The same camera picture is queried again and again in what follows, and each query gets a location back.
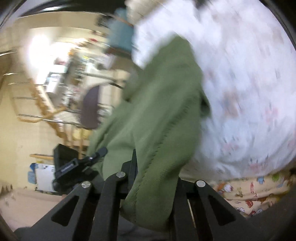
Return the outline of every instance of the white blanket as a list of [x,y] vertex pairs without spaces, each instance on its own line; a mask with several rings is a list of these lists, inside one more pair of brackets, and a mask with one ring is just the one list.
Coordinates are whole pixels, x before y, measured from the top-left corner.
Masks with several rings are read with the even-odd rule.
[[212,113],[180,176],[228,180],[283,169],[296,155],[296,51],[277,19],[258,0],[214,0],[198,10],[169,0],[135,26],[133,61],[144,68],[176,34],[192,46]]

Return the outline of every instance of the green cloth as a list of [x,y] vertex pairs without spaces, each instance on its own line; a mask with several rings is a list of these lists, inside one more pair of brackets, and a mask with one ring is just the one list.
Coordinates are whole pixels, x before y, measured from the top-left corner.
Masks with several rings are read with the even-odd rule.
[[138,174],[121,215],[138,226],[167,230],[178,175],[198,144],[200,120],[209,113],[202,72],[190,44],[175,37],[123,90],[123,100],[93,134],[88,155],[108,154],[94,168],[104,179],[120,171],[136,149]]

